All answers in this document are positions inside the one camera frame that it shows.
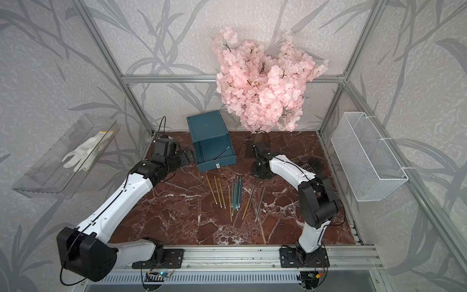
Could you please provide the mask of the teal top drawer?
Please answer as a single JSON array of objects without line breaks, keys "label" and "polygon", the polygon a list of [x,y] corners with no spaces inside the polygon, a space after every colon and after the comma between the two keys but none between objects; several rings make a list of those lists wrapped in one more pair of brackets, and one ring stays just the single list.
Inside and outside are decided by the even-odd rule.
[{"label": "teal top drawer", "polygon": [[[199,142],[201,143],[204,157],[204,162],[201,164],[198,164],[197,155]],[[194,142],[193,146],[196,154],[197,168],[200,172],[208,172],[209,170],[220,169],[237,163],[237,156],[229,134]],[[212,158],[228,146],[231,148],[227,152],[223,153],[218,159],[211,161]]]}]

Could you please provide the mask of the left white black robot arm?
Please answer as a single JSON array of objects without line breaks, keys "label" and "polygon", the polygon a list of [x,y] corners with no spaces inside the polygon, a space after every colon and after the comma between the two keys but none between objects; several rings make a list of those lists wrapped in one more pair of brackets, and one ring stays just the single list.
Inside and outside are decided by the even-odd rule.
[{"label": "left white black robot arm", "polygon": [[115,267],[138,262],[164,264],[164,244],[152,238],[112,244],[114,231],[139,200],[168,174],[192,164],[193,150],[163,135],[154,141],[150,159],[138,162],[122,185],[75,228],[65,227],[57,235],[61,269],[98,282]]}]

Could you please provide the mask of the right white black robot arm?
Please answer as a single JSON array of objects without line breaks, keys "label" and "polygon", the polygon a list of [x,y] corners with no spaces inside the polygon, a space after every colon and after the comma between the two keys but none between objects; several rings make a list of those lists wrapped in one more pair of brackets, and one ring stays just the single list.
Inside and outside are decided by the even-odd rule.
[{"label": "right white black robot arm", "polygon": [[256,158],[252,175],[262,179],[280,176],[298,192],[305,223],[296,254],[304,259],[315,255],[322,248],[326,229],[338,215],[337,195],[333,191],[327,193],[326,186],[316,174],[293,163],[286,155],[270,151],[265,142],[254,144],[252,150]]}]

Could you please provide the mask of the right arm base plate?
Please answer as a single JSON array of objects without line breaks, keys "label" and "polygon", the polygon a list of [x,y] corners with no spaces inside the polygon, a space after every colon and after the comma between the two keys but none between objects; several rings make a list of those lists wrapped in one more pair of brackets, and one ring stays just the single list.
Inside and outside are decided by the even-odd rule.
[{"label": "right arm base plate", "polygon": [[312,253],[306,253],[301,247],[292,248],[282,245],[279,249],[280,265],[282,268],[328,268],[330,266],[327,250],[319,247]]}]

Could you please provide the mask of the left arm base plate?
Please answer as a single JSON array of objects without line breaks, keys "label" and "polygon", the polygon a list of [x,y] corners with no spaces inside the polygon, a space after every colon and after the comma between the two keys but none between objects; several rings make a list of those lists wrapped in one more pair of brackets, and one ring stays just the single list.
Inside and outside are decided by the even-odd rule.
[{"label": "left arm base plate", "polygon": [[149,260],[135,262],[132,264],[132,269],[180,269],[184,257],[183,249],[157,249]]}]

